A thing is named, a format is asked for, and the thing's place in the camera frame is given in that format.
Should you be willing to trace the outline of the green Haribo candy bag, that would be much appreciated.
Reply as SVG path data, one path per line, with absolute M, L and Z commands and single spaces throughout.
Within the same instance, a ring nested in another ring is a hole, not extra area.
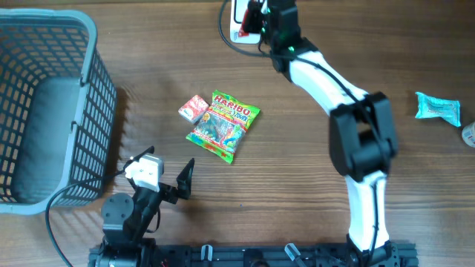
M 240 141 L 260 112 L 254 105 L 215 90 L 212 104 L 186 138 L 231 164 Z

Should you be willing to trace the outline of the white barcode scanner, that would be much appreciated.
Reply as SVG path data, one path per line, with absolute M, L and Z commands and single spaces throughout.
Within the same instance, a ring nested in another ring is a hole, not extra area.
M 231 0 L 230 39 L 237 44 L 255 45 L 261 37 L 256 33 L 242 33 L 240 31 L 249 0 Z

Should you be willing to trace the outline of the light blue tissue pack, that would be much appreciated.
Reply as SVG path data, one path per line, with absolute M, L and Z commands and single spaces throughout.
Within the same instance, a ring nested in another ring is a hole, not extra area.
M 416 119 L 442 118 L 455 127 L 461 126 L 460 103 L 458 100 L 439 99 L 421 92 L 415 92 L 418 99 Z

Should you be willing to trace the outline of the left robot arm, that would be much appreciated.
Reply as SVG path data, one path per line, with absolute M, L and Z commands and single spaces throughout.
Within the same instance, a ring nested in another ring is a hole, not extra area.
M 154 155 L 154 147 L 130 158 L 122 172 L 134 189 L 134 194 L 119 193 L 107 198 L 103 218 L 102 243 L 92 248 L 88 256 L 90 267 L 120 266 L 188 266 L 188 248 L 159 248 L 156 240 L 145 238 L 153 219 L 160 222 L 160 204 L 175 204 L 191 196 L 194 159 L 190 159 L 176 178 L 175 186 L 160 181 L 164 162 Z

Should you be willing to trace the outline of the grey plastic basket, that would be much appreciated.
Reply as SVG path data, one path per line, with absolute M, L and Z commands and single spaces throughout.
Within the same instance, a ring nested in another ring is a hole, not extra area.
M 80 11 L 1 11 L 2 213 L 102 195 L 117 90 L 97 39 Z

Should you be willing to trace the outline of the red sachet stick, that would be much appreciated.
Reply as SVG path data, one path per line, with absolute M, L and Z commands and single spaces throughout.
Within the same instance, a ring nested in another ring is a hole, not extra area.
M 246 11 L 243 14 L 239 37 L 248 36 L 250 33 L 260 33 L 262 28 L 261 6 L 257 0 L 249 0 Z

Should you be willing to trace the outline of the green lid jar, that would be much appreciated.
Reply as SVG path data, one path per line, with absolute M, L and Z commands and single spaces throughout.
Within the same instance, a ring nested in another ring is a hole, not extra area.
M 466 145 L 475 147 L 475 122 L 466 125 L 462 130 L 462 139 Z

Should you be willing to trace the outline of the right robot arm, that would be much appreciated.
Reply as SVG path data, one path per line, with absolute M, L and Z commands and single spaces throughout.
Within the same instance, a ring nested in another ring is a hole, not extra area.
M 329 117 L 330 159 L 345 179 L 350 205 L 347 265 L 376 266 L 389 259 L 384 195 L 399 149 L 389 99 L 352 85 L 327 63 L 301 35 L 295 1 L 250 1 L 241 28 L 260 34 L 276 71 L 303 88 Z

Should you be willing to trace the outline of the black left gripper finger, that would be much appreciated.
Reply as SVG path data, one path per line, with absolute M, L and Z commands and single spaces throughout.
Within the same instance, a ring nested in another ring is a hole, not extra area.
M 185 168 L 177 176 L 177 196 L 188 200 L 191 196 L 191 182 L 194 170 L 194 158 L 191 158 Z
M 137 154 L 136 156 L 132 156 L 129 158 L 129 160 L 126 161 L 126 163 L 124 164 L 123 168 L 122 168 L 122 172 L 125 174 L 125 176 L 127 178 L 130 178 L 130 175 L 127 174 L 127 168 L 134 162 L 138 162 L 143 156 L 145 156 L 146 154 L 152 154 L 154 153 L 154 146 L 150 146 L 148 148 L 146 148 L 142 153 L 140 154 Z

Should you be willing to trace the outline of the small red white box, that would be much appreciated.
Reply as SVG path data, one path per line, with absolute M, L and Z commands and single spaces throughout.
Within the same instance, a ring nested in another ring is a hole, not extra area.
M 201 96 L 195 95 L 178 110 L 178 113 L 194 124 L 200 120 L 208 107 L 209 104 Z

